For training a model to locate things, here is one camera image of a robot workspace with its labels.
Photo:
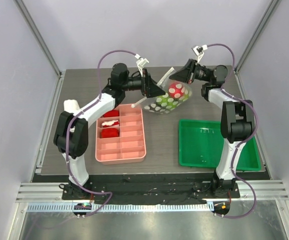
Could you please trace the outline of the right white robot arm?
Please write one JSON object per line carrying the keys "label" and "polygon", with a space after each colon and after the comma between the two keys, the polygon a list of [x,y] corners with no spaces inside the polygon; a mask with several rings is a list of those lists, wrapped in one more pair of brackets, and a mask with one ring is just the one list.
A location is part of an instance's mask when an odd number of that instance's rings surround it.
{"label": "right white robot arm", "polygon": [[217,198],[234,190],[241,152],[256,130],[252,101],[238,99],[226,92],[223,85],[227,76],[226,66],[217,65],[211,69],[194,59],[189,59],[184,67],[169,76],[170,80],[185,84],[204,81],[201,96],[221,109],[220,133],[224,143],[210,183],[210,191]]}

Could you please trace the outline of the clear polka dot zip bag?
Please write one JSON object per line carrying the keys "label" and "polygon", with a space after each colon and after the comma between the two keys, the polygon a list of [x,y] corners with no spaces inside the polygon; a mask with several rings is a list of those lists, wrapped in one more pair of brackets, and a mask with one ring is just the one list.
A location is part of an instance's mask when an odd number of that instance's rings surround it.
{"label": "clear polka dot zip bag", "polygon": [[131,108],[141,108],[144,111],[162,115],[170,113],[187,101],[193,94],[192,89],[187,83],[171,80],[171,75],[175,72],[175,69],[171,67],[157,82],[157,85],[165,91],[164,95],[154,98],[144,97],[133,103]]}

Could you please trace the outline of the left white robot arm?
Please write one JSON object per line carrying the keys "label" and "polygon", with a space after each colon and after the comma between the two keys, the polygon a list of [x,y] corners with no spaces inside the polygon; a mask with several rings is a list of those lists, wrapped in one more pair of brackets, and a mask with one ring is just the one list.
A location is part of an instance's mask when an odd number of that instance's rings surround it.
{"label": "left white robot arm", "polygon": [[81,200],[93,194],[85,164],[89,128],[105,113],[119,106],[127,91],[140,91],[148,99],[165,94],[146,68],[130,75],[126,64],[117,63],[98,97],[79,110],[72,113],[65,110],[60,114],[53,143],[64,156],[69,173],[69,183],[63,186],[65,194]]}

